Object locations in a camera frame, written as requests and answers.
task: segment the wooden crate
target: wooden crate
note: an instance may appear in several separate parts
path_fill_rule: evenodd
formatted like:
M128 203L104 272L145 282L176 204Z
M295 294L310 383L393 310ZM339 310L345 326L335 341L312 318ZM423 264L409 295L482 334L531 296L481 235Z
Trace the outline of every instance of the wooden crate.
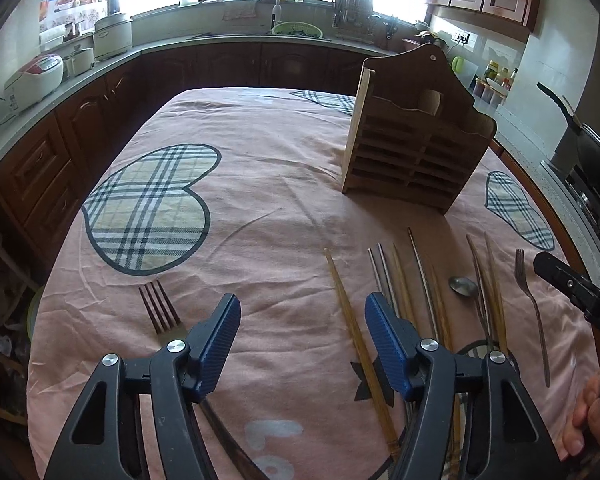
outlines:
M432 44L363 64L342 161L342 192L364 190L443 214L496 133Z

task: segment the fork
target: fork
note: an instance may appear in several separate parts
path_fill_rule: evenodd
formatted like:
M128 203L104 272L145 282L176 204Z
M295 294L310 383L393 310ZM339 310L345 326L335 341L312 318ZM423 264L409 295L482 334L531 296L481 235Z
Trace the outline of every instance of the fork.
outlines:
M548 388L551 384L551 373L549 370L549 356L546 352L544 329L542 328L542 319L540 317L538 303L536 302L536 298L534 298L531 294L531 291L529 291L529 286L526 282L525 251L522 249L516 249L516 265L514 268L514 273L520 290L522 290L522 292L524 292L531 300L531 302L534 304L534 309L536 310L536 318L538 319L538 332L540 333L540 347L542 349L542 366L544 367L544 384Z
M166 345L174 339L185 339L187 329L182 324L180 316L164 291L160 280L156 279L154 282L145 283L143 286L139 286L138 290L160 343Z

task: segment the wooden utensil holder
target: wooden utensil holder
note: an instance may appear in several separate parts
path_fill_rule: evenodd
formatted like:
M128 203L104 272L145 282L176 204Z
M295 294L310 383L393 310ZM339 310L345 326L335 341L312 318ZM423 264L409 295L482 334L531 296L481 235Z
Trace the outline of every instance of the wooden utensil holder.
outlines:
M365 60L342 161L342 192L364 190L443 214L496 123L474 109L439 47Z

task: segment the black pan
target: black pan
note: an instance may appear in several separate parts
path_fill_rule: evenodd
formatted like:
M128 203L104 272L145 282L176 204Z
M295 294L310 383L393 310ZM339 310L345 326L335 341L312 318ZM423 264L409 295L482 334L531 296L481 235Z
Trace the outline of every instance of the black pan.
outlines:
M567 119L567 124L576 132L576 145L582 171L587 177L589 185L600 195L600 136L590 126L586 124L580 126L553 91L542 83L538 83L538 88L558 105L564 118Z

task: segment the screw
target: screw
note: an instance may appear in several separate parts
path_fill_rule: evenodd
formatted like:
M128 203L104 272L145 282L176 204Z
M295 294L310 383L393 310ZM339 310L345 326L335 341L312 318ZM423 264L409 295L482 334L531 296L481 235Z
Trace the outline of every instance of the screw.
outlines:
M435 352L439 348L439 344L435 339L423 339L420 346L427 352Z
M107 354L102 358L102 364L105 366L113 366L118 362L118 356L115 354Z
M507 360L507 358L504 357L504 354L502 352L498 352L497 350L494 350L489 354L489 359L491 359L494 363L499 365L501 365L504 361Z
M184 349L184 341L181 341L180 339L175 339L174 341L171 341L167 345L167 350L169 352L171 352L172 354L177 354L178 352L182 352L183 349Z

